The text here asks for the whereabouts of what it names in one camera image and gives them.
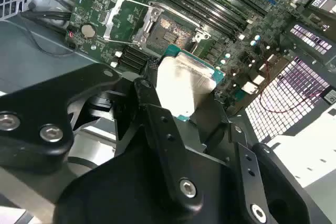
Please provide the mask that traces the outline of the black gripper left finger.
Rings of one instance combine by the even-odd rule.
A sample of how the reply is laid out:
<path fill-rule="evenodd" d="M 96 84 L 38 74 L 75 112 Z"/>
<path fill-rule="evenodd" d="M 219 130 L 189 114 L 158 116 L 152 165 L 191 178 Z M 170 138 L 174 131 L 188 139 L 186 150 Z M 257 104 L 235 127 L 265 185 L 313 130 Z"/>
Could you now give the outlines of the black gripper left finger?
<path fill-rule="evenodd" d="M 94 63 L 2 96 L 1 165 L 38 173 L 57 170 L 75 132 L 97 119 L 90 111 L 98 107 L 94 98 L 101 94 L 111 104 L 123 152 L 124 138 L 131 136 L 136 87 L 155 89 L 147 79 L 122 80 Z"/>

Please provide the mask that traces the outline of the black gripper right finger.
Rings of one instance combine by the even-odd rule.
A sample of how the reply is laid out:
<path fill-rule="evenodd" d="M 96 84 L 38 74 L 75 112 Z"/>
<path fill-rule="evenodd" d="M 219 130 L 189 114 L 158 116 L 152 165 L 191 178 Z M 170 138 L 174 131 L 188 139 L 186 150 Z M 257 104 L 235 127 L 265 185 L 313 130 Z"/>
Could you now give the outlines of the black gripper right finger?
<path fill-rule="evenodd" d="M 213 94 L 200 99 L 191 120 L 204 153 L 229 167 L 247 223 L 324 223 L 324 213 L 275 152 L 262 143 L 249 145 Z"/>

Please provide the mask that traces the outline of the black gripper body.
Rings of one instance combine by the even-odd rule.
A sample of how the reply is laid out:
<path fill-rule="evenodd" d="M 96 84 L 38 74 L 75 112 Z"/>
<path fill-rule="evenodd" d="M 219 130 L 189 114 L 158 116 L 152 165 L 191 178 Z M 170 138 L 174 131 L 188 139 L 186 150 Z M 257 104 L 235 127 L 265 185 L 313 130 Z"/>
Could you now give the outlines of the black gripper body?
<path fill-rule="evenodd" d="M 127 147 L 64 190 L 54 223 L 243 223 L 229 168 L 185 148 L 154 88 L 134 91 Z"/>

